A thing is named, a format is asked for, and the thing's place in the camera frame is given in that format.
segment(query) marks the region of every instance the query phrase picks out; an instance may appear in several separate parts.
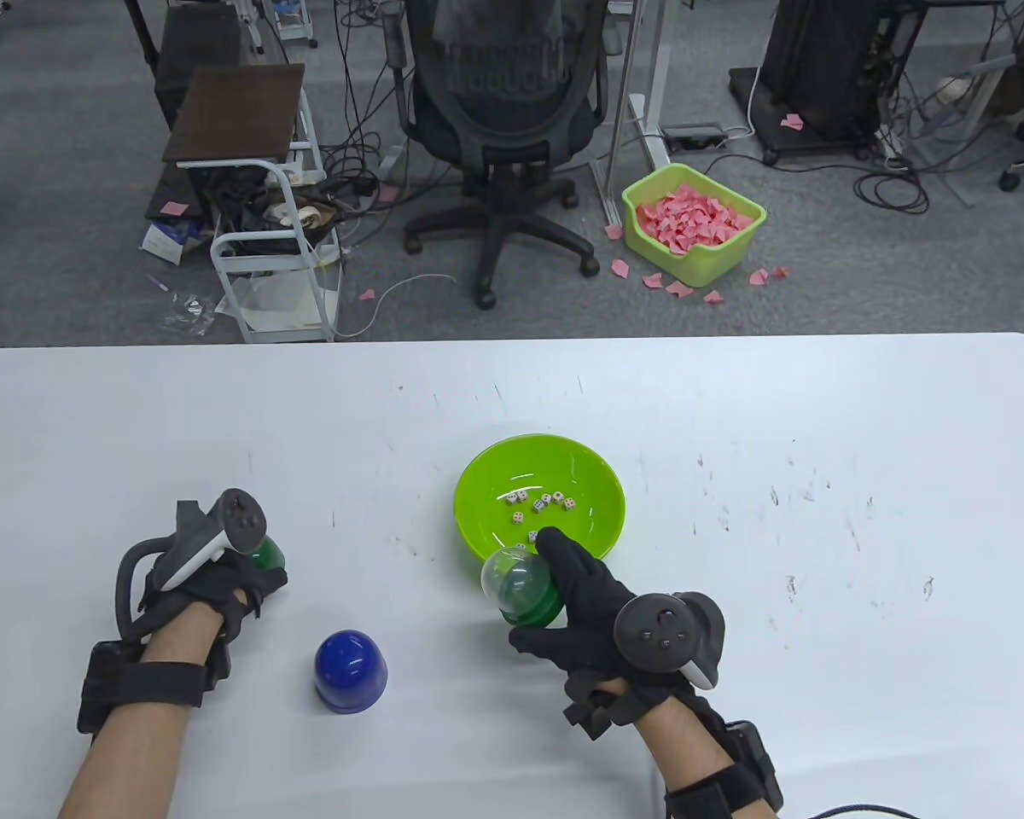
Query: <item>chair backrest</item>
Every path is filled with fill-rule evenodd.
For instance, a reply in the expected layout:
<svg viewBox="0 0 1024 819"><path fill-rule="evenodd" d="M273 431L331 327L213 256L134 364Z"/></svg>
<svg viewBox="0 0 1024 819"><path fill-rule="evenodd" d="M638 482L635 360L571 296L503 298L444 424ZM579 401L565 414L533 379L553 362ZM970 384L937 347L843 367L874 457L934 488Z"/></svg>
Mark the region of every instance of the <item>chair backrest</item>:
<svg viewBox="0 0 1024 819"><path fill-rule="evenodd" d="M570 159L571 120L602 54L607 0L406 0L416 75L480 171L546 144Z"/></svg>

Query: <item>green bowl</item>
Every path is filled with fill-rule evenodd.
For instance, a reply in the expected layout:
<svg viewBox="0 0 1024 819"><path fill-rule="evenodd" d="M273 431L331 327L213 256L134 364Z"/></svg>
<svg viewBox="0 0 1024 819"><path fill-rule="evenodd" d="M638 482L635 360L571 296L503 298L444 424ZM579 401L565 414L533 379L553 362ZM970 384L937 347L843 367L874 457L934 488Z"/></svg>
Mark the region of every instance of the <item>green bowl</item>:
<svg viewBox="0 0 1024 819"><path fill-rule="evenodd" d="M505 495L524 489L526 504L509 506ZM543 492L564 492L577 502L565 511L531 505ZM512 522L523 512L524 522ZM505 546L527 546L529 530L556 526L597 558L605 557L623 531L626 494L606 461L589 447L555 434L509 437L485 449L463 471L455 487L455 522L480 561Z"/></svg>

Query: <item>lime green basket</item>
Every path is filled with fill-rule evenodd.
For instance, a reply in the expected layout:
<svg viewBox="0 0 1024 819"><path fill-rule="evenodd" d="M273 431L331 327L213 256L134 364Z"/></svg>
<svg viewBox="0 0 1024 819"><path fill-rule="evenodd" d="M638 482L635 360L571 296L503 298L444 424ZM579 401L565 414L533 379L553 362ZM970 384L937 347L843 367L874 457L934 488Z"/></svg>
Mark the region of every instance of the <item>lime green basket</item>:
<svg viewBox="0 0 1024 819"><path fill-rule="evenodd" d="M714 197L724 206L735 208L737 213L755 221L724 245L715 248L695 245L686 256L675 256L668 247L641 229L637 210L638 206L658 203L664 197L677 191L684 182L698 193ZM657 268L668 270L688 288L703 288L743 261L751 240L766 221L766 209L760 204L735 193L687 165L672 164L653 171L622 191L622 201L626 203L626 246Z"/></svg>

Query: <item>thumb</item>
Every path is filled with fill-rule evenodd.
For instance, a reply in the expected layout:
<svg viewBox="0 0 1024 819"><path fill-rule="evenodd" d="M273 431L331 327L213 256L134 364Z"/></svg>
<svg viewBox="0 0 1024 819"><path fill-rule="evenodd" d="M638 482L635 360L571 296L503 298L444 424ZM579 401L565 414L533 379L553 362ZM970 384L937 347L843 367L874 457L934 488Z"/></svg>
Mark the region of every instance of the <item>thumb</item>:
<svg viewBox="0 0 1024 819"><path fill-rule="evenodd" d="M520 654L535 654L537 658L550 659L558 669L566 672L597 669L601 666L604 653L597 651L602 647L597 646L594 632L580 628L517 626L509 632L509 643Z"/></svg>

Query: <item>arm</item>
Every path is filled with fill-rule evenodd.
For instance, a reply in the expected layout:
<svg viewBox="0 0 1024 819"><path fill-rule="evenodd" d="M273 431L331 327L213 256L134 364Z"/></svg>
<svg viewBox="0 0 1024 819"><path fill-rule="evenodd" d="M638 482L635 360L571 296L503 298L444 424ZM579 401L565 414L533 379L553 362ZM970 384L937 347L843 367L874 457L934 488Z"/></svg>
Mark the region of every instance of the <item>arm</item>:
<svg viewBox="0 0 1024 819"><path fill-rule="evenodd" d="M191 604L146 645L142 663L203 665L223 617ZM165 819L189 708L161 702L115 707L63 801L58 819Z"/></svg>
<svg viewBox="0 0 1024 819"><path fill-rule="evenodd" d="M600 690L614 695L625 694L628 688L626 680L621 679L599 686ZM656 761L669 791L681 791L733 765L731 757L694 717L693 710L674 697L665 699L633 726ZM760 800L736 811L733 816L734 819L774 819L776 814Z"/></svg>

